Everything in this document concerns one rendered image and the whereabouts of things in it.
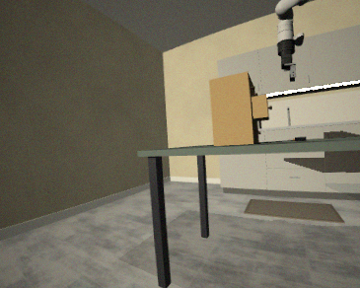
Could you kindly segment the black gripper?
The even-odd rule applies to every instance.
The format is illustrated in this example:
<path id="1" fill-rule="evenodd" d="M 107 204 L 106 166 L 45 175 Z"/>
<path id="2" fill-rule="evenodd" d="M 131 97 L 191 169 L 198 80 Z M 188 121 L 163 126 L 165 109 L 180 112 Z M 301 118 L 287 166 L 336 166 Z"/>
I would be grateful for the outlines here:
<path id="1" fill-rule="evenodd" d="M 290 71 L 290 82 L 296 78 L 296 62 L 292 63 L 292 54 L 295 53 L 295 45 L 300 46 L 304 41 L 304 33 L 294 36 L 291 30 L 285 30 L 278 34 L 277 47 L 278 55 L 281 56 L 281 69 Z"/>

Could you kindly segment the small wooden chest of drawers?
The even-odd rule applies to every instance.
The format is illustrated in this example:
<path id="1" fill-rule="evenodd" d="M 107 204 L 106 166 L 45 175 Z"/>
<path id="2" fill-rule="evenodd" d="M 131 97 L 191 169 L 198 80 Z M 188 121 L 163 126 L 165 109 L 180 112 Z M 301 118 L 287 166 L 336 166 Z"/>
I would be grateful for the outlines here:
<path id="1" fill-rule="evenodd" d="M 209 80 L 214 146 L 257 143 L 253 143 L 249 76 L 243 72 Z"/>

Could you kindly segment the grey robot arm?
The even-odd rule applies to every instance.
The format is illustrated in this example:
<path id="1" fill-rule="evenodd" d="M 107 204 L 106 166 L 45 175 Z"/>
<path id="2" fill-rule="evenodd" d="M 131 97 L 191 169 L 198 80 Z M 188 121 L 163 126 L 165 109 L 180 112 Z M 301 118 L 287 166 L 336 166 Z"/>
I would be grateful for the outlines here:
<path id="1" fill-rule="evenodd" d="M 285 30 L 293 31 L 293 7 L 303 6 L 309 0 L 281 0 L 275 7 L 275 12 L 279 20 L 277 33 Z M 290 22 L 291 20 L 292 22 Z M 284 21 L 284 22 L 281 22 Z"/>

